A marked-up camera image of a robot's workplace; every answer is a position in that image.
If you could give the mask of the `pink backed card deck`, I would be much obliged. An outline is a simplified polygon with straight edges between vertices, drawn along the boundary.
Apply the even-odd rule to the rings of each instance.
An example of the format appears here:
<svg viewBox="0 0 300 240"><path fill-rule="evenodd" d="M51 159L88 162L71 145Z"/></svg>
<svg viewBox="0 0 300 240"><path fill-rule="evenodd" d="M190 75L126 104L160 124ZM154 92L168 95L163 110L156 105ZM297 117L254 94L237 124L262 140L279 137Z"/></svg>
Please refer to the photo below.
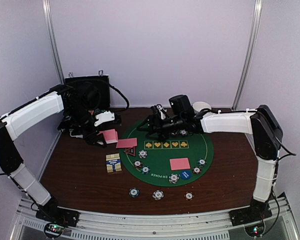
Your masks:
<svg viewBox="0 0 300 240"><path fill-rule="evenodd" d="M118 133L115 129L104 130L101 131L99 134L103 135L107 144L114 144L117 143L119 140Z"/></svg>

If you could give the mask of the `red black triangular button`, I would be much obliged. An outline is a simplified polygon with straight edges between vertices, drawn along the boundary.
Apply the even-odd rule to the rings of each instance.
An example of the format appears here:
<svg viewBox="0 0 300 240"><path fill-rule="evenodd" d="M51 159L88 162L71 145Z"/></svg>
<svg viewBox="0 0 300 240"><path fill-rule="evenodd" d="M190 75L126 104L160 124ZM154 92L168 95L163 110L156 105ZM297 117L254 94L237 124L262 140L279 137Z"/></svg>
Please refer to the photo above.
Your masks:
<svg viewBox="0 0 300 240"><path fill-rule="evenodd" d="M129 156L133 156L133 157L136 156L136 148L135 147L126 148L123 152Z"/></svg>

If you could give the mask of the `green blue chip mat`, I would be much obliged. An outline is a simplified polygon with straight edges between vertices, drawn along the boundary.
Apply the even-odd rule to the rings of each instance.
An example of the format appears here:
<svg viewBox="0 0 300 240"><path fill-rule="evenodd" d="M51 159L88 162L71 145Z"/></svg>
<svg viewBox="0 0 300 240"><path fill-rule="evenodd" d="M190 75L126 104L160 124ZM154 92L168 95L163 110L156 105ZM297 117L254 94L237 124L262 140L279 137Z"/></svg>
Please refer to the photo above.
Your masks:
<svg viewBox="0 0 300 240"><path fill-rule="evenodd" d="M143 166L142 169L141 169L141 173L146 175L150 172L150 168L148 166Z"/></svg>
<svg viewBox="0 0 300 240"><path fill-rule="evenodd" d="M197 161L197 163L198 163L199 166L205 166L205 165L206 165L206 160L203 159L203 158L201 158L201 159L199 159L199 160Z"/></svg>

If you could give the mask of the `blue chip stack mat bottom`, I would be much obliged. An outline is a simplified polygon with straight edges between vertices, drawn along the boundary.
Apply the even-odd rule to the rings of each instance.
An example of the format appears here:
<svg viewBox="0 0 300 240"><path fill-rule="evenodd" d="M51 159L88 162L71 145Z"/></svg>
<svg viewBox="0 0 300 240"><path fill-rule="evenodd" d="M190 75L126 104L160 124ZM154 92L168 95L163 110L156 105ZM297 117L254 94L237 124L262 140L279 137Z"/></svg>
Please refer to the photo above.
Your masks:
<svg viewBox="0 0 300 240"><path fill-rule="evenodd" d="M177 184L179 179L180 179L179 175L175 174L175 173L170 174L169 177L168 177L168 181L171 184Z"/></svg>

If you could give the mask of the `blue round blind button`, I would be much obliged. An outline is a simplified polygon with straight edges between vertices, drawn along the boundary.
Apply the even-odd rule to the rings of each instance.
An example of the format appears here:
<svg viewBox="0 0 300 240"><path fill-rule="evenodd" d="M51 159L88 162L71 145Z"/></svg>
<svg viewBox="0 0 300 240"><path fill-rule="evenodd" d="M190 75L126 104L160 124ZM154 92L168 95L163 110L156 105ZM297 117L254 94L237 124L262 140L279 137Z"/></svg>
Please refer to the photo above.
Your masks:
<svg viewBox="0 0 300 240"><path fill-rule="evenodd" d="M189 180L192 177L192 173L189 170L183 170L179 175L183 180Z"/></svg>

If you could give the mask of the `dark blue chip stack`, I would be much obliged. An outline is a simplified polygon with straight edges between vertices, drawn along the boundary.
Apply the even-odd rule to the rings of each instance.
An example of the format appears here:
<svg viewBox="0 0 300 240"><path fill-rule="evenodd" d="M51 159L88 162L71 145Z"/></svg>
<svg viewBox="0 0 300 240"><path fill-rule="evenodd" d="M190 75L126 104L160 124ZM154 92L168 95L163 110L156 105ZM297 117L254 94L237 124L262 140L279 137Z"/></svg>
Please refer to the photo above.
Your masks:
<svg viewBox="0 0 300 240"><path fill-rule="evenodd" d="M128 193L130 197L137 198L140 195L140 190L138 188L130 188Z"/></svg>

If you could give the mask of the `brown red chip stack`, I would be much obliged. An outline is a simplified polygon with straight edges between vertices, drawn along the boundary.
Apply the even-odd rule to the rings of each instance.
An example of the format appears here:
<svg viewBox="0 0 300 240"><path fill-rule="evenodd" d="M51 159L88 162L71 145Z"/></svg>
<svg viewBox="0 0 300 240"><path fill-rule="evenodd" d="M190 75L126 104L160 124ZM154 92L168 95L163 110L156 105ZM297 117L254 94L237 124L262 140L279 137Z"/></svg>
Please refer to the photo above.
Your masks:
<svg viewBox="0 0 300 240"><path fill-rule="evenodd" d="M190 201L194 198L194 195L192 192L186 192L185 195L184 195L185 199Z"/></svg>

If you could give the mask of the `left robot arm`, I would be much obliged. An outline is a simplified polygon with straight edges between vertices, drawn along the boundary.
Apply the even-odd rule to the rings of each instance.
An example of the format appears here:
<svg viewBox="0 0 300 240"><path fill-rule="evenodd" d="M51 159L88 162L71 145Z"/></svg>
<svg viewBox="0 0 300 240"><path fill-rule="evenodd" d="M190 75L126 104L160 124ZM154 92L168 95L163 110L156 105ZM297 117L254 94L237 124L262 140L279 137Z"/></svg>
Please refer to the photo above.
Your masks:
<svg viewBox="0 0 300 240"><path fill-rule="evenodd" d="M101 110L93 114L69 85L59 84L29 102L0 115L0 176L7 176L21 188L51 222L62 218L57 200L40 183L38 174L32 173L35 165L26 166L23 157L34 157L48 148L57 133L49 123L57 126L57 120L65 115L80 129L80 136L88 145L105 147L100 127L114 119L113 112Z"/></svg>

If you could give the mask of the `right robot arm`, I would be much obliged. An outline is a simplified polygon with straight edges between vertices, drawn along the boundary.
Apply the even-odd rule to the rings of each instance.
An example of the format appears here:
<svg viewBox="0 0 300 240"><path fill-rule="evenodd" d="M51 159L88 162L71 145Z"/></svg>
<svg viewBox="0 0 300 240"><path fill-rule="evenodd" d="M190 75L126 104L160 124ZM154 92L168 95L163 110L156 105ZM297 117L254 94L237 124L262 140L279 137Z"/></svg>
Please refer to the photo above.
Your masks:
<svg viewBox="0 0 300 240"><path fill-rule="evenodd" d="M152 113L137 126L151 138L165 141L172 134L185 130L193 134L241 133L253 139L257 163L256 183L251 206L246 210L249 220L258 220L265 212L279 168L283 130L267 105L257 108L225 112L214 110L203 102L190 103L187 95L180 94L169 99L173 116L160 105L150 109Z"/></svg>

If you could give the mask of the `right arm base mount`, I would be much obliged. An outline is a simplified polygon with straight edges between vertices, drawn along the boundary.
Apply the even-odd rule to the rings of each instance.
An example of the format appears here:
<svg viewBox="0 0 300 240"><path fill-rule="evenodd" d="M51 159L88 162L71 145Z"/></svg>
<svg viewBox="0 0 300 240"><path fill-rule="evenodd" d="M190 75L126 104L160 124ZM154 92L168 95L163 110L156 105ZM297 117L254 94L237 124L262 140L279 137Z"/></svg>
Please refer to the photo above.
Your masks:
<svg viewBox="0 0 300 240"><path fill-rule="evenodd" d="M229 212L230 221L233 227L259 222L272 215L271 210L268 208L260 209L252 206L231 210Z"/></svg>

